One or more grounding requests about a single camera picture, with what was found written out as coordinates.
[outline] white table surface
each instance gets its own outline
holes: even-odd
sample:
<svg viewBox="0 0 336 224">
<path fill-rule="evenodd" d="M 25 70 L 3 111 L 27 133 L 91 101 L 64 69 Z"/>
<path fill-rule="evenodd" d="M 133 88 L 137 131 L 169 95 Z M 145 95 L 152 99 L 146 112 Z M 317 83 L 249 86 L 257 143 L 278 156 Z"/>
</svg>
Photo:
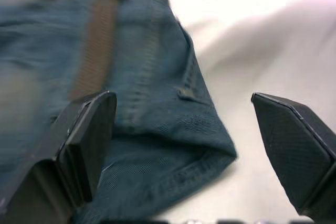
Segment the white table surface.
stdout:
<svg viewBox="0 0 336 224">
<path fill-rule="evenodd" d="M 266 156 L 253 92 L 305 103 L 336 131 L 336 0 L 171 0 L 238 150 L 220 179 L 159 215 L 173 223 L 300 219 Z"/>
</svg>

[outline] blue denim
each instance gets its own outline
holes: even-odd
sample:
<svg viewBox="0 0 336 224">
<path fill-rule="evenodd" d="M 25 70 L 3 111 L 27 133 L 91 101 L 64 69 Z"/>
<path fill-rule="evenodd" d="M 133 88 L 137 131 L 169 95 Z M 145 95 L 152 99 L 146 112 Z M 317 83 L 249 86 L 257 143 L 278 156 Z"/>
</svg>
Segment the blue denim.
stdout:
<svg viewBox="0 0 336 224">
<path fill-rule="evenodd" d="M 0 186 L 68 104 L 94 0 L 0 0 Z M 120 0 L 114 136 L 93 202 L 73 223 L 146 218 L 236 158 L 168 0 Z"/>
</svg>

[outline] jeans pocket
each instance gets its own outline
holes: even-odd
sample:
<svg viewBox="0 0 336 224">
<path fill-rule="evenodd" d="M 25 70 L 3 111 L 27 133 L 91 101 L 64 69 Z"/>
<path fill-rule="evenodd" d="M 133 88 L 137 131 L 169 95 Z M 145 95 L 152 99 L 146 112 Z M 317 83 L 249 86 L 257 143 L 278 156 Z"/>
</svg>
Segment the jeans pocket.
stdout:
<svg viewBox="0 0 336 224">
<path fill-rule="evenodd" d="M 191 37 L 181 27 L 187 46 L 186 68 L 177 95 L 180 99 L 214 106 L 195 56 Z"/>
</svg>

